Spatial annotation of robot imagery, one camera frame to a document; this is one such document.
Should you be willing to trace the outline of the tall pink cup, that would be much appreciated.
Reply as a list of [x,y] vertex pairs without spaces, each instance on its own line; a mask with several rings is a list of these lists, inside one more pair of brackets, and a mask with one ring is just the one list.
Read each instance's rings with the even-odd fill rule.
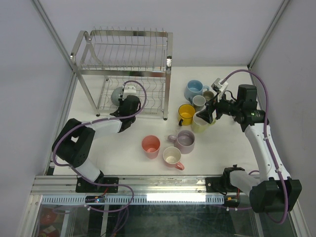
[[160,140],[154,135],[149,135],[142,140],[141,146],[147,158],[155,159],[159,154]]

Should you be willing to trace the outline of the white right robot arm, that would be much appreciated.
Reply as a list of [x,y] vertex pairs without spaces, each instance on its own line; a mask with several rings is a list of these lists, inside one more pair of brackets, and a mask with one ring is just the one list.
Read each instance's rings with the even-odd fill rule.
[[250,142],[259,168],[259,179],[237,165],[225,168],[213,189],[224,193],[241,190],[249,197],[251,208],[256,213],[288,212],[293,209],[302,185],[299,180],[292,179],[283,166],[271,136],[266,113],[257,109],[256,97],[255,86],[241,84],[235,100],[215,96],[197,114],[207,123],[219,120],[222,115],[233,117]]

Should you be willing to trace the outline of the lilac mug with handle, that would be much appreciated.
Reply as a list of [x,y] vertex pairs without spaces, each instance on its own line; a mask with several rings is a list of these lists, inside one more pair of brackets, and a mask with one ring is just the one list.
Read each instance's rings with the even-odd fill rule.
[[195,146],[195,136],[189,130],[182,130],[177,135],[169,135],[167,140],[173,143],[181,154],[189,154]]

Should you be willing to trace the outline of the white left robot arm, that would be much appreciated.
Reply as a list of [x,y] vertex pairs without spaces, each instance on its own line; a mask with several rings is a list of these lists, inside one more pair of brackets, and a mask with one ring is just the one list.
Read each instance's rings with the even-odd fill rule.
[[105,183],[104,174],[88,158],[92,142],[130,128],[136,120],[135,114],[140,110],[140,99],[128,95],[120,101],[118,109],[105,119],[86,123],[75,118],[68,120],[52,145],[53,157],[65,161],[65,165],[86,181],[86,186],[91,191],[100,191]]

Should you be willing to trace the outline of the grey-blue round ceramic cup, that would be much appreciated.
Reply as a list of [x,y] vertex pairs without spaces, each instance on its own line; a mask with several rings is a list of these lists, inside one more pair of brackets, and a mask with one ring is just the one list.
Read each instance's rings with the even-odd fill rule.
[[123,87],[117,87],[113,90],[112,94],[111,94],[111,102],[115,105],[115,106],[119,106],[120,105],[120,99],[122,99],[122,95],[123,95]]

